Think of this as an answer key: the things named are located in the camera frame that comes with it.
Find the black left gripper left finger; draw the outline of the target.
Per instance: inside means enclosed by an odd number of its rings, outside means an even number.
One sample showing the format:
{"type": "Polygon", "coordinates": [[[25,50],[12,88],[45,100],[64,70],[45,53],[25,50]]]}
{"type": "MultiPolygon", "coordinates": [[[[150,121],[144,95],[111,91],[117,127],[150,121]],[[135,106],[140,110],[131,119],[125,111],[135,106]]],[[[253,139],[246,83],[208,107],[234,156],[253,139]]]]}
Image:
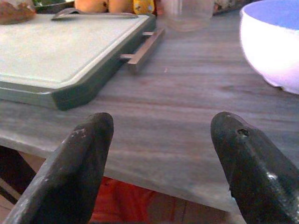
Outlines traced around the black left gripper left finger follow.
{"type": "Polygon", "coordinates": [[[77,125],[45,160],[4,223],[88,223],[113,134],[114,121],[106,112],[77,125]]]}

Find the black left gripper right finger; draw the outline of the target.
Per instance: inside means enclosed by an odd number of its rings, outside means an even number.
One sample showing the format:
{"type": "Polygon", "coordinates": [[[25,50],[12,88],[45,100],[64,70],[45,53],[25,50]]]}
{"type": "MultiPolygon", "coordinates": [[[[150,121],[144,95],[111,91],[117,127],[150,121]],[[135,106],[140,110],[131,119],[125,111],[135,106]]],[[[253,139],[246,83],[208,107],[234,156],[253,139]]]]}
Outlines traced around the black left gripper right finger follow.
{"type": "Polygon", "coordinates": [[[299,169],[262,131],[236,114],[216,114],[210,133],[245,222],[297,224],[299,169]]]}

